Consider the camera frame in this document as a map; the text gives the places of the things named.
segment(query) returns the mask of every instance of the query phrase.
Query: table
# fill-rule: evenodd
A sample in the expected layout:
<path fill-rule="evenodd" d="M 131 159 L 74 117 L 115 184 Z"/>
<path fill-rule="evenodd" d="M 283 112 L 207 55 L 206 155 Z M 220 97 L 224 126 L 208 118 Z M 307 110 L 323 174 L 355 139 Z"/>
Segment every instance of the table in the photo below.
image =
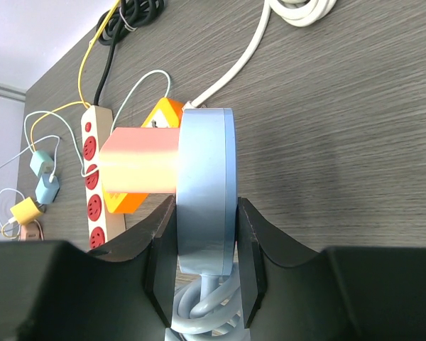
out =
<path fill-rule="evenodd" d="M 119 45 L 100 104 L 116 112 L 138 78 L 155 68 L 171 74 L 171 98 L 193 99 L 243 53 L 261 7 L 261 0 L 169 1 L 156 23 Z M 26 114 L 78 99 L 77 71 L 91 37 L 29 89 Z M 95 46 L 87 62 L 83 90 L 89 101 L 108 50 Z M 162 75 L 146 80 L 119 126 L 140 126 L 165 82 Z M 426 1 L 342 0 L 308 28 L 273 14 L 252 60 L 207 104 L 234 109 L 239 194 L 292 237 L 316 250 L 426 246 Z M 78 141 L 83 112 L 82 106 L 61 112 Z M 61 189 L 41 218 L 45 237 L 87 249 L 79 161 L 57 119 L 35 130 L 37 138 L 47 134 L 59 134 L 62 143 Z M 54 145 L 39 148 L 52 151 Z M 21 157 L 18 189 L 34 196 L 30 157 Z M 161 200 L 150 196 L 126 217 L 127 226 Z"/>

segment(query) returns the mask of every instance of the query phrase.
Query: coiled white cable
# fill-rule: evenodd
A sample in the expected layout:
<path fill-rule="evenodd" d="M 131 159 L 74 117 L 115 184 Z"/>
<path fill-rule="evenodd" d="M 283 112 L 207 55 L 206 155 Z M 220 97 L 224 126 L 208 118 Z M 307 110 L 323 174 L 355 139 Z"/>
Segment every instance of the coiled white cable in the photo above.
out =
<path fill-rule="evenodd" d="M 173 303 L 172 330 L 187 341 L 242 341 L 249 332 L 241 319 L 241 291 L 237 264 L 220 286 L 219 277 L 203 276 L 176 292 Z M 211 336 L 216 331 L 220 336 Z M 169 331 L 168 340 L 175 340 Z"/>
<path fill-rule="evenodd" d="M 223 88 L 228 82 L 232 80 L 241 69 L 251 59 L 254 52 L 256 52 L 258 45 L 262 41 L 263 34 L 270 19 L 271 9 L 281 16 L 290 25 L 297 27 L 309 26 L 317 20 L 326 16 L 333 8 L 336 0 L 264 0 L 261 19 L 258 23 L 256 32 L 254 33 L 251 42 L 245 49 L 243 55 L 236 61 L 234 66 L 227 71 L 224 76 L 219 78 L 211 87 L 205 90 L 192 102 L 188 102 L 185 108 L 198 108 L 209 99 L 218 90 Z"/>

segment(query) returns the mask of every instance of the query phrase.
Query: black cable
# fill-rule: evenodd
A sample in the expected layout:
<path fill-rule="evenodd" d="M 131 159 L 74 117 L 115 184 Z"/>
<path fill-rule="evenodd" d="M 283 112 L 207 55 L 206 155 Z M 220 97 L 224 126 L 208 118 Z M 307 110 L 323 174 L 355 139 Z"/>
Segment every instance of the black cable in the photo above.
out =
<path fill-rule="evenodd" d="M 106 66 L 99 81 L 98 88 L 94 94 L 93 105 L 98 105 L 99 97 L 106 84 L 107 76 L 111 69 L 112 60 L 114 59 L 115 47 L 130 33 L 126 28 L 123 19 L 120 17 L 120 9 L 122 9 L 123 17 L 132 28 L 139 28 L 154 22 L 164 10 L 164 0 L 121 0 L 121 5 L 112 14 L 109 22 L 106 24 L 103 33 L 98 38 L 101 45 L 110 46 L 109 55 L 107 56 Z M 106 18 L 108 11 L 99 18 L 97 31 L 102 22 Z"/>

